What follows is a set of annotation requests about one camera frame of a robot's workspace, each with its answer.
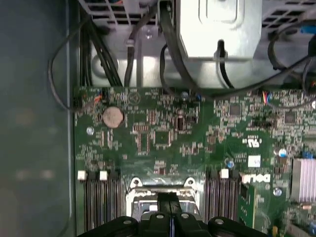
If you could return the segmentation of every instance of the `blue connector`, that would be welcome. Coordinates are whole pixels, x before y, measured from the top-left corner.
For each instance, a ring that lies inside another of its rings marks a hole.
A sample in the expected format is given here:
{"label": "blue connector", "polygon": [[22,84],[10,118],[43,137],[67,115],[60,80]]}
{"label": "blue connector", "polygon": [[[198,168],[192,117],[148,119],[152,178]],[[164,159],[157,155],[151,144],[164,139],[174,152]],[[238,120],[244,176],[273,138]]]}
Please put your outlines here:
{"label": "blue connector", "polygon": [[316,35],[316,26],[303,26],[301,27],[301,33]]}
{"label": "blue connector", "polygon": [[310,152],[303,152],[302,156],[304,159],[314,159],[314,154],[312,154]]}

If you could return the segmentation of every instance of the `heatsink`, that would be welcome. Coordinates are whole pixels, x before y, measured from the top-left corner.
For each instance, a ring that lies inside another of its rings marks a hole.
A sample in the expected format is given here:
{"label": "heatsink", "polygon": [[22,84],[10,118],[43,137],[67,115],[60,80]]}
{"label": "heatsink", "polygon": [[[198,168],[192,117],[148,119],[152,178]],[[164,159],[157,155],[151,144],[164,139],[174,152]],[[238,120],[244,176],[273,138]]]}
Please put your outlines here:
{"label": "heatsink", "polygon": [[316,201],[316,160],[293,161],[292,199],[297,202]]}

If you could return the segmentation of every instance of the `motherboard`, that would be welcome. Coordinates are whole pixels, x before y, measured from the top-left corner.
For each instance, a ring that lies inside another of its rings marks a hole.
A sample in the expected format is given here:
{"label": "motherboard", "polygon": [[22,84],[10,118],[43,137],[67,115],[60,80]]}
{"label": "motherboard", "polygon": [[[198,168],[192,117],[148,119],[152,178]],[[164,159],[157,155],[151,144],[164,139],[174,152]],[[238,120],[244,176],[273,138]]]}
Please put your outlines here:
{"label": "motherboard", "polygon": [[[308,101],[301,90],[266,91],[278,106]],[[177,189],[182,208],[205,222],[224,216],[273,237],[285,235],[290,223],[313,228],[315,103],[272,108],[262,90],[214,101],[190,90],[175,93],[75,90],[75,105],[85,108],[74,118],[79,234],[121,215],[137,219],[157,208],[154,187],[186,183],[194,191]]]}

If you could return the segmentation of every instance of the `black cable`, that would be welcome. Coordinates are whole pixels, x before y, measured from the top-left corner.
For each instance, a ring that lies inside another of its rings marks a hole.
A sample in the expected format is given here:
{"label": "black cable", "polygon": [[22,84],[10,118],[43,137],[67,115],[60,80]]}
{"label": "black cable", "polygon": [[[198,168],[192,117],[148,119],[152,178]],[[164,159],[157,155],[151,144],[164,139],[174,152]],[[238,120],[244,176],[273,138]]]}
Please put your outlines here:
{"label": "black cable", "polygon": [[136,35],[138,31],[157,14],[157,4],[151,6],[149,8],[149,11],[147,14],[145,14],[139,22],[136,24],[136,26],[133,28],[132,32],[129,35],[128,38],[128,46],[127,46],[127,67],[125,71],[125,76],[124,76],[124,86],[129,86],[131,76],[132,76],[132,70],[134,66],[134,58],[135,58],[135,40],[136,40]]}
{"label": "black cable", "polygon": [[109,49],[106,47],[106,45],[104,44],[102,38],[98,34],[96,25],[93,22],[91,22],[91,24],[92,24],[92,28],[93,28],[93,31],[94,31],[94,34],[95,34],[95,37],[96,37],[96,40],[97,40],[96,43],[99,44],[99,47],[102,50],[104,58],[108,62],[110,71],[112,72],[113,78],[116,81],[116,86],[123,86],[122,82],[120,81],[119,74],[118,74],[118,71],[117,71],[117,69],[115,67],[115,63],[113,61],[113,58],[112,58],[112,56],[111,56],[111,54],[109,52]]}
{"label": "black cable", "polygon": [[313,25],[316,25],[316,20],[305,20],[302,22],[297,22],[297,23],[291,24],[290,26],[284,28],[283,30],[277,32],[274,35],[274,37],[272,38],[268,46],[268,58],[274,69],[285,70],[287,68],[277,59],[276,53],[275,53],[275,48],[274,48],[275,43],[279,39],[280,35],[282,35],[283,33],[287,32],[288,30],[292,28],[299,28],[302,26],[313,26]]}
{"label": "black cable", "polygon": [[166,43],[168,45],[169,54],[172,58],[172,62],[175,65],[177,71],[179,72],[182,81],[188,86],[193,92],[205,97],[208,100],[212,100],[211,96],[205,95],[199,86],[192,79],[186,66],[184,65],[181,51],[178,46],[176,35],[172,27],[171,19],[169,17],[169,12],[166,5],[160,5],[160,24],[162,28],[163,35],[165,37]]}
{"label": "black cable", "polygon": [[166,51],[167,45],[165,44],[160,52],[160,61],[159,61],[159,73],[160,73],[160,82],[162,88],[171,96],[178,97],[178,94],[174,92],[166,83],[164,79],[164,69],[165,69],[165,56],[164,53]]}
{"label": "black cable", "polygon": [[84,38],[83,32],[80,31],[79,46],[79,86],[84,86]]}
{"label": "black cable", "polygon": [[313,60],[314,58],[311,58],[309,62],[307,62],[302,74],[302,88],[306,96],[310,96],[309,88],[306,87],[306,84],[307,84],[306,78],[307,78],[307,73],[310,71],[310,68],[313,64]]}
{"label": "black cable", "polygon": [[259,89],[264,84],[266,84],[272,80],[276,80],[277,78],[285,76],[288,73],[292,72],[295,68],[306,63],[307,60],[310,58],[309,56],[305,56],[304,58],[300,59],[299,61],[297,61],[296,63],[294,63],[290,67],[288,67],[288,68],[282,70],[281,72],[279,72],[279,73],[277,73],[277,74],[275,74],[275,75],[273,75],[273,76],[271,76],[263,81],[260,81],[256,84],[249,85],[249,86],[246,86],[246,87],[240,88],[240,89],[234,89],[234,90],[231,90],[231,91],[226,92],[226,93],[205,95],[202,92],[202,90],[198,87],[198,85],[194,82],[194,80],[190,76],[188,70],[186,69],[186,67],[183,63],[183,60],[181,57],[181,52],[180,52],[179,46],[177,44],[176,35],[175,35],[174,30],[173,30],[171,20],[169,17],[169,13],[168,13],[166,6],[160,8],[160,24],[161,24],[162,31],[163,31],[163,34],[165,36],[165,39],[166,39],[166,42],[168,45],[170,56],[172,58],[172,61],[175,65],[177,71],[179,72],[183,82],[192,91],[194,91],[196,94],[199,94],[199,95],[205,97],[207,100],[227,99],[227,98],[232,97],[232,96],[240,95],[240,94],[243,94],[243,93],[248,92],[248,91]]}
{"label": "black cable", "polygon": [[91,45],[90,45],[90,38],[89,38],[88,34],[87,34],[87,43],[86,43],[86,52],[85,52],[84,66],[85,66],[84,72],[85,72],[86,81],[89,83],[89,86],[93,86],[93,83],[92,83],[92,70],[91,70]]}
{"label": "black cable", "polygon": [[[219,40],[218,41],[218,46],[217,46],[218,50],[219,50],[219,58],[220,59],[224,59],[225,58],[225,45],[224,45],[224,41],[223,40]],[[219,62],[219,69],[220,72],[222,74],[223,80],[226,83],[226,85],[229,88],[234,88],[233,84],[231,83],[231,81],[228,78],[227,72],[226,72],[226,66],[225,66],[225,61],[220,61]]]}
{"label": "black cable", "polygon": [[273,75],[273,76],[271,76],[271,77],[269,77],[269,78],[267,78],[267,79],[265,79],[263,81],[260,81],[258,83],[246,86],[244,88],[234,89],[234,90],[231,90],[230,92],[227,92],[227,93],[213,94],[212,97],[214,99],[217,99],[217,100],[227,99],[227,98],[229,98],[231,96],[236,96],[236,95],[240,95],[240,94],[243,94],[245,92],[248,92],[248,91],[259,89],[264,84],[289,74],[295,68],[297,68],[297,67],[301,66],[302,64],[306,63],[309,60],[309,58],[310,58],[309,56],[305,56],[304,58],[300,59],[296,63],[294,63],[291,66],[289,66],[288,68],[284,69],[283,71],[281,71],[281,72],[279,72],[279,73],[277,73],[277,74],[275,74],[275,75]]}
{"label": "black cable", "polygon": [[311,65],[313,64],[313,58],[310,58],[308,59],[305,67],[304,67],[304,70],[303,70],[303,75],[302,75],[302,88],[303,88],[303,91],[304,91],[304,94],[309,97],[310,99],[307,101],[307,102],[304,102],[303,104],[300,104],[300,105],[296,105],[296,106],[278,106],[278,105],[274,105],[272,103],[270,103],[268,101],[268,98],[267,98],[267,105],[274,108],[274,109],[278,109],[278,110],[293,110],[293,109],[299,109],[301,107],[304,107],[304,106],[307,106],[309,104],[311,104],[312,102],[315,101],[315,98],[312,98],[310,96],[310,93],[309,93],[309,89],[306,87],[306,77],[307,77],[307,73],[310,71],[310,68],[311,68]]}
{"label": "black cable", "polygon": [[101,66],[103,67],[103,70],[105,72],[106,77],[109,80],[110,85],[111,86],[117,86],[117,83],[116,83],[115,79],[112,77],[112,73],[110,71],[108,62],[106,61],[106,59],[104,58],[104,55],[102,54],[102,50],[101,50],[101,48],[99,46],[98,38],[96,37],[95,28],[93,28],[91,24],[92,23],[90,22],[90,24],[89,24],[89,34],[90,34],[90,37],[91,37],[91,41],[92,41],[92,43],[93,43],[93,45],[95,47],[95,50],[97,51],[97,55],[98,55],[98,57],[100,59]]}
{"label": "black cable", "polygon": [[94,102],[94,100],[90,101],[87,104],[85,104],[82,108],[78,108],[78,109],[67,106],[61,100],[60,96],[58,95],[58,93],[56,91],[54,77],[53,77],[53,64],[54,64],[54,60],[57,57],[60,50],[80,31],[82,26],[84,24],[86,24],[89,20],[90,20],[90,16],[87,16],[83,21],[81,21],[80,24],[77,26],[77,28],[74,29],[73,31],[71,31],[70,34],[61,42],[61,44],[57,47],[57,49],[54,51],[52,57],[48,61],[48,69],[47,69],[48,82],[50,85],[51,92],[54,96],[54,99],[62,108],[64,108],[65,110],[68,110],[70,112],[73,112],[73,113],[84,111],[87,108],[89,108],[90,106],[92,106],[95,102]]}

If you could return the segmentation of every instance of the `integrated circuit chip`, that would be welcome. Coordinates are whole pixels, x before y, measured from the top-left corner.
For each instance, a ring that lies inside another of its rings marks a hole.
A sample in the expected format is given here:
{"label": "integrated circuit chip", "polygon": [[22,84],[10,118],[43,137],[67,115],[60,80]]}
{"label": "integrated circuit chip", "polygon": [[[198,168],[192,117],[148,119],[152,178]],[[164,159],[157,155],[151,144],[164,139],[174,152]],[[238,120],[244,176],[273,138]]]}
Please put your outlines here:
{"label": "integrated circuit chip", "polygon": [[296,121],[295,112],[285,112],[285,115],[284,115],[284,123],[285,124],[294,124],[295,121]]}
{"label": "integrated circuit chip", "polygon": [[169,146],[170,145],[169,131],[156,131],[155,144],[160,145],[160,146]]}
{"label": "integrated circuit chip", "polygon": [[230,105],[229,115],[240,116],[241,115],[241,106],[240,105]]}

